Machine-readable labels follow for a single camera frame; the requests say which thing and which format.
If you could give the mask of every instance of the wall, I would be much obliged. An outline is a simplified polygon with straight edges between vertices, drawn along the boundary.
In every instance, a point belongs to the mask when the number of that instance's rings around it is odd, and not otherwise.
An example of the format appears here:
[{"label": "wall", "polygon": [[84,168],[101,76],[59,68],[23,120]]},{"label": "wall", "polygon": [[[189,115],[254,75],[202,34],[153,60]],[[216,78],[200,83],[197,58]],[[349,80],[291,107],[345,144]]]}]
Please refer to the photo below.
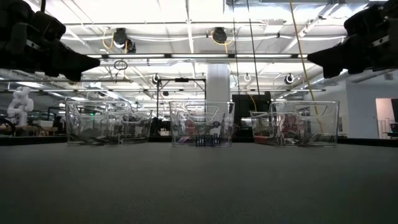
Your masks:
[{"label": "wall", "polygon": [[392,99],[392,110],[394,111],[394,120],[398,123],[398,99]]},{"label": "wall", "polygon": [[391,131],[390,123],[394,121],[394,110],[392,109],[391,99],[376,99],[377,125],[379,137],[389,138],[386,132]]},{"label": "wall", "polygon": [[[348,122],[348,102],[346,93],[345,80],[339,82],[337,86],[326,86],[324,92],[314,92],[315,100],[317,101],[339,101],[340,102],[340,115],[343,124],[343,131],[339,131],[340,136],[348,136],[350,132]],[[304,100],[312,100],[311,95],[304,96]]]},{"label": "wall", "polygon": [[394,110],[392,109],[392,103],[390,98],[377,98],[376,111],[378,120],[394,120]]},{"label": "wall", "polygon": [[398,98],[397,85],[346,84],[350,138],[379,138],[376,98]]}]

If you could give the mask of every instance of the transparent storage container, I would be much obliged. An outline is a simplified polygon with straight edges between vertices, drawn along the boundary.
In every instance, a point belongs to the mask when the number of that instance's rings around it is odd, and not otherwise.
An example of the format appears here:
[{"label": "transparent storage container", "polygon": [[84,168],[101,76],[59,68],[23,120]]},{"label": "transparent storage container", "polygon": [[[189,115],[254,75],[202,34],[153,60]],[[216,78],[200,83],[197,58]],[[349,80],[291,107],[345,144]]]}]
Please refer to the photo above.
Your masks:
[{"label": "transparent storage container", "polygon": [[170,106],[174,146],[230,146],[234,103],[172,101]]},{"label": "transparent storage container", "polygon": [[125,101],[67,101],[69,144],[128,144],[149,138],[151,111],[134,112]]},{"label": "transparent storage container", "polygon": [[270,112],[252,112],[256,143],[274,146],[335,146],[338,101],[272,102]]},{"label": "transparent storage container", "polygon": [[125,101],[108,103],[106,137],[117,144],[147,142],[152,111],[134,111]]}]

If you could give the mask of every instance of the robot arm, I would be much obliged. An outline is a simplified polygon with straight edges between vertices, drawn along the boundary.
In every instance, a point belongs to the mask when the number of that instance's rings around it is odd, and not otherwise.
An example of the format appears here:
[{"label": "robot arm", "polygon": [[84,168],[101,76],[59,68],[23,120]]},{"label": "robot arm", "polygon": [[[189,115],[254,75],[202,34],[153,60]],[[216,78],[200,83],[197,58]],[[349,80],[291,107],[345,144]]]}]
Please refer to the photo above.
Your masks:
[{"label": "robot arm", "polygon": [[373,4],[344,23],[347,38],[342,43],[308,55],[323,67],[324,78],[398,68],[398,0]]},{"label": "robot arm", "polygon": [[15,114],[18,114],[19,117],[19,126],[26,125],[27,120],[27,112],[33,111],[33,100],[29,98],[30,88],[29,87],[18,87],[17,91],[15,91],[12,95],[14,99],[8,106],[7,114],[8,117],[14,117]]}]

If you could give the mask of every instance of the ceiling beam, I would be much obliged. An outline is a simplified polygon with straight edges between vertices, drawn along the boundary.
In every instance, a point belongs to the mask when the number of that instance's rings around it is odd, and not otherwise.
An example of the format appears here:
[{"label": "ceiling beam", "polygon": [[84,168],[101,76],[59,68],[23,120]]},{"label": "ceiling beam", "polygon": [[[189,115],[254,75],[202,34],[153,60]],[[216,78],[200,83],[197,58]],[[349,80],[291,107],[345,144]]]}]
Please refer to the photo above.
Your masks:
[{"label": "ceiling beam", "polygon": [[[120,26],[149,26],[149,25],[186,25],[186,21],[174,21],[174,22],[109,22],[109,23],[65,23],[64,25],[67,27],[74,27],[74,26],[85,26],[85,27],[120,27]],[[194,24],[209,24],[209,25],[214,25],[214,24],[220,24],[220,25],[233,25],[234,23],[231,22],[226,22],[226,21],[192,21],[192,25]],[[249,25],[249,22],[235,22],[237,26],[247,26]],[[251,22],[252,25],[264,25],[263,22]]]},{"label": "ceiling beam", "polygon": [[[312,22],[310,22],[309,24],[305,25],[302,29],[300,29],[300,31],[298,32],[298,36],[299,36],[300,38],[305,37],[305,36],[308,34],[308,32],[310,32],[310,31],[321,21],[321,19],[323,19],[323,15],[324,15],[324,14],[329,14],[329,13],[333,10],[334,7],[336,7],[336,4],[327,4],[327,5],[320,11],[320,13],[318,14],[318,17],[317,17],[316,19],[314,19]],[[284,54],[284,53],[288,52],[293,46],[295,46],[295,45],[297,44],[297,42],[298,42],[297,38],[291,39],[291,41],[290,41],[288,44],[286,44],[286,47],[283,48],[279,53],[280,53],[280,54]],[[270,65],[270,64],[271,64],[271,63],[265,64],[265,65],[259,70],[258,74],[261,75],[261,74],[264,72],[264,70],[267,69],[268,65]],[[250,86],[254,81],[256,81],[256,80],[254,79],[254,80],[252,80],[251,82],[249,82],[249,83],[245,86],[245,88],[249,88],[249,86]]]}]

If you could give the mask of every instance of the desk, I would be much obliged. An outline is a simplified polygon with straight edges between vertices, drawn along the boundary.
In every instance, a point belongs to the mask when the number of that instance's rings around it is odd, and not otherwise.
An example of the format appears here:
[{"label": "desk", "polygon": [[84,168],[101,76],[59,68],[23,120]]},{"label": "desk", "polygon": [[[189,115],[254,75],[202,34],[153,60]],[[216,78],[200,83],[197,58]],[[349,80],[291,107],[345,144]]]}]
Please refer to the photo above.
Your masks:
[{"label": "desk", "polygon": [[397,223],[398,149],[0,147],[3,223]]}]

